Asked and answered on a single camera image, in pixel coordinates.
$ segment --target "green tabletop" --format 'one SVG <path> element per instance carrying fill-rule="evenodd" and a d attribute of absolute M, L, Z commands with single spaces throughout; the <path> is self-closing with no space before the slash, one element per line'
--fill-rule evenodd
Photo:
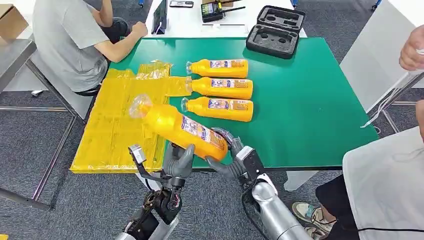
<path fill-rule="evenodd" d="M 346 152 L 378 139 L 355 93 L 323 38 L 301 38 L 292 59 L 246 49 L 244 38 L 147 38 L 110 67 L 137 72 L 152 60 L 172 63 L 172 76 L 186 76 L 186 62 L 247 59 L 253 81 L 251 122 L 185 113 L 206 127 L 221 127 L 255 148 L 266 168 L 333 169 Z M 189 99 L 200 95 L 193 93 Z M 180 109 L 181 97 L 170 104 Z M 207 168 L 196 157 L 194 168 Z"/>

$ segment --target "cardboard box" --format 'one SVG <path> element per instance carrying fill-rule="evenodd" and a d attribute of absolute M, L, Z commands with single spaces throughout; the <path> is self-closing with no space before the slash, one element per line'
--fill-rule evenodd
<path fill-rule="evenodd" d="M 28 22 L 13 4 L 0 4 L 0 43 L 16 39 Z"/>
<path fill-rule="evenodd" d="M 215 0 L 202 0 L 203 4 L 207 4 L 207 3 L 211 3 L 211 2 L 215 2 Z M 222 6 L 223 7 L 232 7 L 232 6 L 234 6 L 234 2 L 226 3 L 226 4 L 223 4 Z"/>

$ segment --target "shoe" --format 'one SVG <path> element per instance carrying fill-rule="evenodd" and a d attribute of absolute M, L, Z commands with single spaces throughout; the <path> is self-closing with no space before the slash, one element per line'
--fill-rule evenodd
<path fill-rule="evenodd" d="M 323 240 L 328 236 L 324 231 L 315 227 L 305 227 L 305 231 L 313 240 Z"/>
<path fill-rule="evenodd" d="M 336 220 L 331 222 L 325 220 L 321 207 L 314 207 L 305 202 L 295 202 L 291 206 L 291 209 L 296 217 L 317 226 L 320 230 L 326 233 L 330 233 L 334 223 L 336 222 Z"/>

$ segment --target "clear bottle cap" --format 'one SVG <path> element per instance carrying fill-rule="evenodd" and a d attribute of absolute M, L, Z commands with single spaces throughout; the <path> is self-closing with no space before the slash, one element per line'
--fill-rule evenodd
<path fill-rule="evenodd" d="M 192 77 L 191 76 L 188 76 L 187 77 L 187 80 L 185 81 L 185 89 L 190 94 L 192 94 L 192 92 L 193 92 L 192 83 L 193 83 Z"/>
<path fill-rule="evenodd" d="M 140 94 L 134 98 L 129 106 L 129 115 L 134 119 L 142 119 L 153 106 L 152 100 L 147 94 Z"/>
<path fill-rule="evenodd" d="M 187 74 L 192 74 L 192 65 L 193 63 L 191 61 L 188 61 L 187 64 L 185 65 L 185 70 L 187 71 Z"/>
<path fill-rule="evenodd" d="M 187 113 L 189 111 L 189 108 L 187 107 L 188 102 L 189 102 L 189 99 L 187 97 L 183 97 L 181 99 L 181 112 Z"/>

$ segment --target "smartphone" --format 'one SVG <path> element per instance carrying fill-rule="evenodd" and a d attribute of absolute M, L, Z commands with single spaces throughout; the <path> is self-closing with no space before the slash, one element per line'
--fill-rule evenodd
<path fill-rule="evenodd" d="M 169 3 L 171 8 L 192 8 L 194 5 L 193 1 L 174 1 Z"/>

